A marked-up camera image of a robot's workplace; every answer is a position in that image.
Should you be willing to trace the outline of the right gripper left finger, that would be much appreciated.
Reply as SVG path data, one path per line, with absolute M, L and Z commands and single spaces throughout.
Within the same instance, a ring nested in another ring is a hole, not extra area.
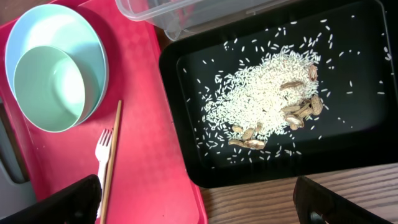
M 101 196 L 100 180 L 97 175 L 91 174 L 50 197 L 1 219 L 1 223 L 94 223 Z

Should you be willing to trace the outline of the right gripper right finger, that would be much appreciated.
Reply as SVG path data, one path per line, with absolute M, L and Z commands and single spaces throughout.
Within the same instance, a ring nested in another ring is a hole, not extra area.
M 293 201 L 300 224 L 391 224 L 305 176 L 297 178 Z

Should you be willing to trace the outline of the mint green bowl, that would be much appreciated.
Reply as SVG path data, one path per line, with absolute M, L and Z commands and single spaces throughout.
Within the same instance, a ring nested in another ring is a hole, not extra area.
M 28 50 L 14 71 L 14 93 L 24 116 L 39 129 L 64 132 L 92 112 L 97 81 L 66 52 L 42 45 Z

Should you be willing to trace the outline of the rice and peanut shells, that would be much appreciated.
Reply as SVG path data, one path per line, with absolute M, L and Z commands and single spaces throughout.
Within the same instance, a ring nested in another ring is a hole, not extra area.
M 314 45 L 310 41 L 311 52 L 303 53 L 273 45 L 258 64 L 240 61 L 234 73 L 216 74 L 216 88 L 203 95 L 203 122 L 220 132 L 220 141 L 250 151 L 263 151 L 273 135 L 304 128 L 325 107 Z

